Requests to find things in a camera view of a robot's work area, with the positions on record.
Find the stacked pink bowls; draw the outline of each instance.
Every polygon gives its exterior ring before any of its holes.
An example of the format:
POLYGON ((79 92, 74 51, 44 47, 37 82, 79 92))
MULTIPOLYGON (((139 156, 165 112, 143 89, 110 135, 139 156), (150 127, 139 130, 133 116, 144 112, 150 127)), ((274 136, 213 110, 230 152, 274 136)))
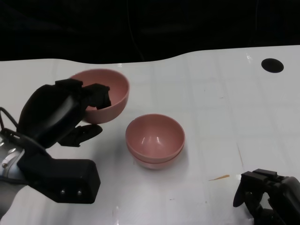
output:
POLYGON ((83 86, 99 83, 110 87, 108 95, 112 105, 98 110, 88 107, 84 121, 91 124, 106 123, 115 119, 124 110, 129 96, 129 82, 123 74, 110 69, 91 69, 71 78, 82 81, 83 86))
POLYGON ((162 169, 181 153, 185 134, 174 119, 148 114, 136 118, 126 130, 126 143, 134 159, 144 167, 162 169))

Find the bowl rim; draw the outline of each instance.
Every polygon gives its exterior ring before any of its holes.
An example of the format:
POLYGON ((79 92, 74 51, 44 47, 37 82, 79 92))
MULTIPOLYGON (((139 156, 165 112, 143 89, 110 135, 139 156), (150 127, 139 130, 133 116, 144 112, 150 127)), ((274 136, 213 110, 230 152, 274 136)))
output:
POLYGON ((127 92, 126 92, 125 96, 124 96, 119 102, 117 102, 116 104, 111 105, 111 106, 106 107, 106 108, 103 108, 103 109, 97 109, 97 110, 87 110, 87 109, 86 109, 86 110, 85 110, 86 112, 99 112, 99 111, 109 110, 110 108, 112 108, 112 107, 114 107, 114 106, 116 106, 116 105, 119 105, 121 102, 123 102, 123 101, 129 96, 129 90, 130 90, 130 83, 129 83, 129 80, 125 77, 124 74, 120 73, 119 71, 113 70, 113 69, 105 69, 105 68, 103 68, 103 69, 102 69, 102 68, 99 68, 99 69, 88 69, 88 70, 84 70, 84 71, 81 71, 81 72, 79 72, 79 73, 77 73, 77 74, 74 74, 74 75, 70 76, 69 79, 70 79, 70 78, 73 79, 74 76, 76 76, 76 75, 78 75, 78 74, 81 74, 81 73, 83 73, 83 72, 88 72, 88 71, 113 71, 113 72, 117 73, 118 75, 122 76, 123 78, 125 78, 125 81, 126 81, 126 83, 127 83, 127 85, 128 85, 128 89, 127 89, 127 92))
MULTIPOLYGON (((177 149, 177 150, 175 151, 175 153, 177 153, 177 154, 176 154, 176 156, 177 156, 178 153, 181 152, 181 150, 182 150, 183 147, 184 147, 184 144, 185 144, 185 142, 186 142, 186 135, 185 135, 185 132, 184 132, 183 127, 180 125, 179 122, 177 122, 175 119, 173 119, 173 118, 171 118, 171 117, 169 117, 169 116, 163 115, 163 114, 158 114, 158 113, 145 114, 145 115, 136 117, 133 121, 131 121, 131 122, 129 123, 129 125, 127 126, 126 132, 125 132, 126 144, 127 144, 127 145, 128 145, 135 153, 137 153, 138 155, 140 155, 140 156, 142 156, 142 157, 145 157, 145 158, 149 158, 149 156, 143 155, 143 154, 141 154, 141 153, 139 153, 139 152, 137 152, 137 151, 134 150, 134 148, 128 143, 127 135, 128 135, 128 127, 129 127, 130 124, 132 124, 136 119, 141 118, 141 117, 153 116, 153 115, 156 115, 156 116, 162 116, 162 117, 167 117, 167 118, 171 119, 172 121, 174 121, 174 122, 175 122, 177 125, 179 125, 179 127, 181 128, 181 130, 182 130, 182 132, 183 132, 183 143, 182 143, 182 145, 180 146, 180 148, 177 149)), ((171 155, 168 155, 167 157, 156 157, 156 158, 152 158, 152 159, 163 159, 163 158, 168 158, 168 157, 170 157, 170 156, 171 156, 171 155)))

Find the black hole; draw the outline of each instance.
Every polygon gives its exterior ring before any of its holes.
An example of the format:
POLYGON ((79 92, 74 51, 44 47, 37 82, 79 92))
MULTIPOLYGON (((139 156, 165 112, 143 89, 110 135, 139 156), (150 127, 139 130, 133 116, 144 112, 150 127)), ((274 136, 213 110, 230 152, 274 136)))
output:
POLYGON ((262 67, 270 73, 280 73, 284 69, 282 62, 276 59, 263 60, 262 67))

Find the white table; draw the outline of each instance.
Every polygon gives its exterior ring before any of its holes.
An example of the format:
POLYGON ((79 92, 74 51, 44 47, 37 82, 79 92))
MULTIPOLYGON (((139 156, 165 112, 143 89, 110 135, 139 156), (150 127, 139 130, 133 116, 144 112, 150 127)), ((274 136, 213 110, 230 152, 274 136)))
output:
POLYGON ((126 109, 102 125, 99 137, 80 148, 56 144, 48 150, 54 158, 96 162, 102 183, 95 203, 57 204, 26 187, 1 225, 252 224, 243 207, 232 207, 239 174, 262 168, 300 178, 299 55, 300 46, 284 46, 145 63, 0 62, 0 105, 16 119, 38 87, 86 69, 114 69, 131 83, 126 109), (263 70, 266 58, 280 60, 284 70, 263 70), (183 158, 163 171, 135 164, 125 145, 127 125, 147 113, 171 116, 186 132, 183 158))

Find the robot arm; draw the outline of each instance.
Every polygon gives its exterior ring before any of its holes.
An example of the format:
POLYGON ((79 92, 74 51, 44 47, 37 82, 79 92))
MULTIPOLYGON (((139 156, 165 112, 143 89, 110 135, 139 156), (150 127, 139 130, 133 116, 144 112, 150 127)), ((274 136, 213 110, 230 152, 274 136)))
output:
POLYGON ((102 132, 98 125, 76 125, 88 106, 111 105, 109 87, 67 79, 36 90, 24 106, 16 131, 0 115, 0 219, 26 185, 58 203, 93 203, 100 186, 96 165, 87 159, 54 159, 46 152, 56 142, 79 147, 102 132))
POLYGON ((235 194, 233 206, 246 204, 254 218, 254 225, 300 224, 300 183, 294 177, 283 177, 277 172, 262 169, 245 172, 235 194), (268 193, 270 209, 260 201, 268 193))

